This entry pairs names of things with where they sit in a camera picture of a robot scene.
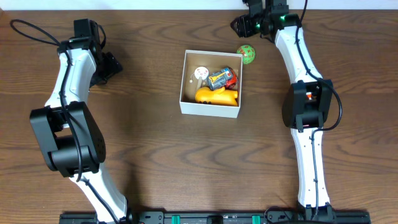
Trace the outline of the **pink planet figure toy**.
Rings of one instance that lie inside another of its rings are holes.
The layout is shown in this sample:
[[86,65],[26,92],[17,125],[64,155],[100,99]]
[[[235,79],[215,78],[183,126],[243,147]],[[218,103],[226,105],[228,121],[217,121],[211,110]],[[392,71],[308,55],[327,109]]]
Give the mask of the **pink planet figure toy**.
[[307,100],[312,100],[312,94],[310,92],[306,93]]

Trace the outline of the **grey toy car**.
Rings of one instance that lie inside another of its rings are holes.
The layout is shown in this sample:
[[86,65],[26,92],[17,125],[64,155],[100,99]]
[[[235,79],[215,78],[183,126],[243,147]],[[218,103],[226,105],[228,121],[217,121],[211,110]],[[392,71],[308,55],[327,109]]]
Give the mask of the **grey toy car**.
[[238,83],[238,77],[232,68],[226,67],[210,75],[206,82],[211,90],[222,87],[230,90]]

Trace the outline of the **white pellet drum toy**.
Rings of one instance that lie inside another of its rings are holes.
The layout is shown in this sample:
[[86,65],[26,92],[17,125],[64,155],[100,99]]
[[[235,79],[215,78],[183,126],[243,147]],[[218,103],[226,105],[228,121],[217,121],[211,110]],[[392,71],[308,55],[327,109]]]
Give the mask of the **white pellet drum toy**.
[[196,78],[197,80],[197,87],[196,90],[201,88],[203,82],[207,79],[209,76],[209,70],[206,67],[197,67],[195,71],[191,74],[189,83],[193,83],[193,78]]

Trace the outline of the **orange duck toy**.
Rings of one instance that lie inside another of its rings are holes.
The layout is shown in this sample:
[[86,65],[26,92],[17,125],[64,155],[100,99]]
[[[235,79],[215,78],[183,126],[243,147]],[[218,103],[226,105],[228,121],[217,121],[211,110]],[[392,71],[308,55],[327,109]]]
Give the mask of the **orange duck toy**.
[[195,101],[197,103],[223,105],[223,106],[238,106],[238,91],[227,90],[225,87],[211,90],[208,87],[203,87],[195,93]]

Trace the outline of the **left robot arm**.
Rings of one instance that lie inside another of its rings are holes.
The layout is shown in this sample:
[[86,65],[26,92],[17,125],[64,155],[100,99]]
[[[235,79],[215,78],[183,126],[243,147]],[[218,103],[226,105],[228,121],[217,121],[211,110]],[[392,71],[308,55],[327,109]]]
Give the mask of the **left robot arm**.
[[131,223],[127,198],[117,189],[104,161],[104,137],[87,106],[90,88],[121,71],[104,41],[89,37],[58,46],[60,70],[43,108],[32,110],[30,124],[52,171],[74,182],[96,213],[91,218],[61,217],[65,223]]

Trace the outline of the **green polyhedral die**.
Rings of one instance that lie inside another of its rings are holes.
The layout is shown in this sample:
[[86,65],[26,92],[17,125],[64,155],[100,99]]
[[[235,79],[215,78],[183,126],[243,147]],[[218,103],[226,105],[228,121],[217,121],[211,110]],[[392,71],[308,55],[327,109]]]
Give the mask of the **green polyhedral die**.
[[236,53],[243,56],[243,64],[245,65],[252,63],[256,58],[256,51],[251,45],[240,46]]

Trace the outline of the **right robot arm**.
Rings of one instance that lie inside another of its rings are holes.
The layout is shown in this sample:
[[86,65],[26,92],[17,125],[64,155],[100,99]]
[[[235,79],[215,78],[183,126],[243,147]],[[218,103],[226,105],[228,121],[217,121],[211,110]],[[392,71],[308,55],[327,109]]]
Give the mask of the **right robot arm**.
[[330,198],[325,187],[322,161],[322,136],[331,99],[338,94],[331,80],[323,79],[305,45],[302,23],[297,14],[250,16],[231,22],[239,37],[270,34],[284,59],[290,88],[282,105],[282,119],[290,128],[297,155],[298,204],[302,220],[331,222]]

